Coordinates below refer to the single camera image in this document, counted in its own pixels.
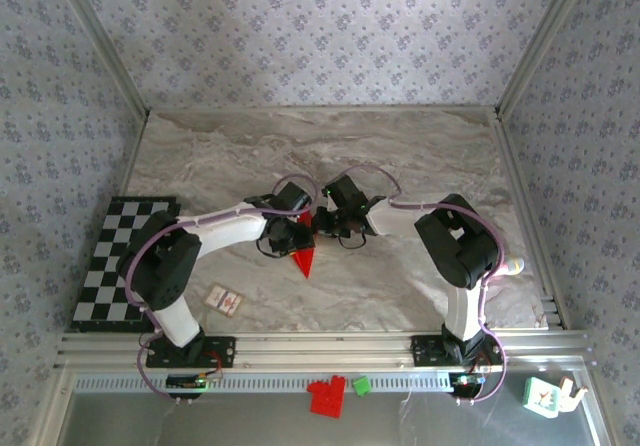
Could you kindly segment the red toy brick block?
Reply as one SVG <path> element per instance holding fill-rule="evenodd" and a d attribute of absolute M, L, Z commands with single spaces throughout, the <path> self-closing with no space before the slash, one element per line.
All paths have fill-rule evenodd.
<path fill-rule="evenodd" d="M 340 419 L 346 391 L 346 378 L 332 376 L 329 381 L 311 382 L 306 391 L 311 394 L 310 412 Z"/>

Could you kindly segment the aluminium front rail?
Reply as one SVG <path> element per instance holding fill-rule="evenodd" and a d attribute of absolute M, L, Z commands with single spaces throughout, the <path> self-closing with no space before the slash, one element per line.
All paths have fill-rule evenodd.
<path fill-rule="evenodd" d="M 579 369 L 598 364 L 584 331 L 502 329 L 496 332 L 511 367 Z M 237 333 L 232 371 L 356 372 L 414 367 L 406 332 Z M 133 371 L 139 342 L 131 334 L 69 333 L 61 337 L 56 368 Z"/>

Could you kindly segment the aluminium frame post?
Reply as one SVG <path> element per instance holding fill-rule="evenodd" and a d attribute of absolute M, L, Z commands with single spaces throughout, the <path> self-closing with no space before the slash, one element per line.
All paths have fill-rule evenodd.
<path fill-rule="evenodd" d="M 98 56 L 118 86 L 129 109 L 140 121 L 144 122 L 148 116 L 148 109 L 90 0 L 67 1 L 89 36 Z"/>
<path fill-rule="evenodd" d="M 499 120 L 509 119 L 536 69 L 577 0 L 550 0 L 504 93 L 496 105 Z"/>

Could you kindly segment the black white checkerboard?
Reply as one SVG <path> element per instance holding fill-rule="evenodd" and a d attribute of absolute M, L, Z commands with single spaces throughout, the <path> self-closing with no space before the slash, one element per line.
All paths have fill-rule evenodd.
<path fill-rule="evenodd" d="M 177 216 L 180 209 L 174 196 L 116 196 L 111 199 L 71 320 L 72 330 L 81 333 L 147 333 L 153 330 L 144 313 L 127 301 L 124 280 L 116 272 L 116 264 L 131 237 L 152 214 L 166 211 Z"/>

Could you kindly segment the white green toy clock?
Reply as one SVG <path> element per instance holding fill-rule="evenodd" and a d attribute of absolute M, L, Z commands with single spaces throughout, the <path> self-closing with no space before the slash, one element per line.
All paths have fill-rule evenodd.
<path fill-rule="evenodd" d="M 560 388 L 536 377 L 525 381 L 522 405 L 544 418 L 554 419 L 559 415 Z"/>

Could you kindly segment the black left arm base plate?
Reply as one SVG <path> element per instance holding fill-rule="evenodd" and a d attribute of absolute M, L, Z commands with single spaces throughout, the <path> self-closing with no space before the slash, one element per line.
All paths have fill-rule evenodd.
<path fill-rule="evenodd" d="M 233 336 L 198 335 L 187 346 L 179 348 L 167 338 L 153 340 L 146 359 L 148 368 L 164 369 L 214 369 L 213 363 L 203 352 L 216 350 L 224 368 L 232 368 L 236 353 Z"/>

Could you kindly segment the aluminium side rail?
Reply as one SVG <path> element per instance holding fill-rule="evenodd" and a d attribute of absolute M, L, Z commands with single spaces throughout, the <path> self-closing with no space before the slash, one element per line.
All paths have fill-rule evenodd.
<path fill-rule="evenodd" d="M 132 148 L 131 154 L 129 156 L 129 159 L 128 159 L 128 162 L 127 162 L 127 166 L 126 166 L 126 169 L 124 171 L 123 180 L 122 180 L 121 185 L 120 185 L 119 190 L 118 190 L 118 195 L 119 196 L 124 196 L 125 193 L 127 192 L 127 189 L 128 189 L 129 183 L 130 183 L 130 179 L 131 179 L 131 176 L 133 174 L 133 169 L 134 169 L 134 166 L 135 166 L 135 163 L 136 163 L 136 160 L 137 160 L 137 156 L 138 156 L 138 153 L 139 153 L 139 149 L 140 149 L 140 146 L 141 146 L 141 143 L 142 143 L 142 139 L 144 137 L 144 133 L 145 133 L 148 121 L 149 121 L 149 116 L 150 116 L 150 112 L 147 111 L 146 112 L 146 116 L 145 116 L 144 120 L 142 121 L 142 123 L 140 125 L 140 128 L 139 128 L 139 131 L 137 133 L 137 136 L 135 138 L 135 142 L 133 144 L 133 148 Z"/>
<path fill-rule="evenodd" d="M 522 231 L 530 260 L 530 269 L 536 278 L 542 293 L 541 302 L 551 329 L 570 330 L 571 320 L 564 302 L 561 288 L 544 240 L 533 202 L 530 198 L 527 181 L 520 166 L 514 143 L 509 130 L 495 112 L 490 116 L 495 131 L 498 151 L 504 163 L 504 170 L 516 216 Z"/>

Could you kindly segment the wooden toy piece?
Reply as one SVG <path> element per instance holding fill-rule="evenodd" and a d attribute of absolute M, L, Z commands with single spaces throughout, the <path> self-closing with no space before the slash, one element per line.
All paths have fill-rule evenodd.
<path fill-rule="evenodd" d="M 564 376 L 559 383 L 558 410 L 562 413 L 573 412 L 589 392 L 587 386 L 576 387 L 574 381 Z"/>

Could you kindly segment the small printed card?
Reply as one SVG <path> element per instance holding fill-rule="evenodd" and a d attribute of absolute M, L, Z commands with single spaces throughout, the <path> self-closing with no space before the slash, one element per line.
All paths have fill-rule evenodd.
<path fill-rule="evenodd" d="M 243 300 L 244 296 L 241 293 L 220 284 L 214 284 L 204 304 L 226 317 L 233 317 Z"/>

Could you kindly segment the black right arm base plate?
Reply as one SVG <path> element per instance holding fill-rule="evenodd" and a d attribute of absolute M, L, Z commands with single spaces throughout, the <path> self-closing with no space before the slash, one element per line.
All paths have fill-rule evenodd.
<path fill-rule="evenodd" d="M 441 335 L 420 334 L 410 338 L 410 352 L 415 367 L 470 367 L 481 356 L 490 366 L 502 364 L 502 354 L 496 341 L 487 336 L 471 353 L 457 359 L 446 351 Z"/>

